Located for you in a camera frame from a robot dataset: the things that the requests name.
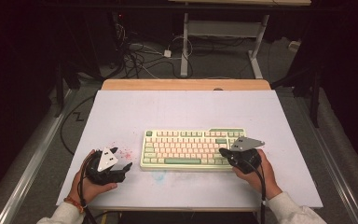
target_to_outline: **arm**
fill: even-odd
[[[85,166],[85,161],[83,161],[82,166],[79,171],[76,173],[74,177],[74,181],[72,182],[71,190],[66,199],[67,202],[62,202],[59,207],[54,212],[53,216],[48,218],[44,217],[40,219],[37,224],[47,224],[47,223],[56,223],[56,224],[80,224],[83,222],[84,212],[80,206],[80,196],[77,191],[77,186],[80,182],[81,170],[82,167]],[[105,193],[111,189],[117,188],[117,183],[109,183],[103,186],[95,185],[88,178],[84,178],[83,180],[83,197],[86,203],[90,203],[101,193]]]
[[[263,168],[268,205],[279,223],[325,223],[310,208],[298,206],[286,192],[281,190],[275,180],[272,165],[267,160],[266,154],[261,149],[257,151],[261,157],[261,166],[257,170],[261,174],[261,167]],[[233,167],[233,171],[237,177],[247,181],[255,190],[261,192],[261,182],[255,172],[245,175],[236,167]]]

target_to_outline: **table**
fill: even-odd
[[[170,0],[173,2],[183,2],[206,4],[236,4],[236,5],[266,5],[266,6],[309,6],[310,0]],[[234,36],[234,37],[255,37],[255,48],[248,51],[250,64],[255,78],[263,78],[257,62],[257,52],[263,40],[264,32],[267,28],[269,15],[264,15],[261,22],[238,22],[238,21],[191,21],[188,13],[185,13],[183,31],[183,53],[181,61],[181,77],[187,77],[188,65],[188,36],[189,35],[213,35],[213,36]]]
[[[212,91],[215,88],[225,90]],[[243,127],[249,137],[265,141],[262,148],[274,165],[280,186],[300,205],[323,206],[279,99],[265,80],[194,79],[106,80],[96,96],[57,204],[69,192],[74,174],[92,149],[118,147],[118,168],[130,161],[133,166],[117,189],[100,195],[90,207],[257,211],[260,195],[232,172],[140,169],[145,129],[212,127]]]

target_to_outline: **green and white keyboard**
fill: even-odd
[[[145,170],[230,170],[219,148],[230,146],[241,136],[242,128],[211,130],[147,130],[142,147],[141,168]]]

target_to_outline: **white tabletop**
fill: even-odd
[[[117,210],[249,211],[260,194],[232,172],[143,171],[148,129],[208,130],[240,127],[261,147],[277,182],[299,205],[322,207],[320,196],[275,91],[99,91],[57,204],[92,149],[118,147],[120,165],[133,162],[118,188],[89,206]]]

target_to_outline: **space bar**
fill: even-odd
[[[200,159],[165,159],[165,164],[201,164]]]

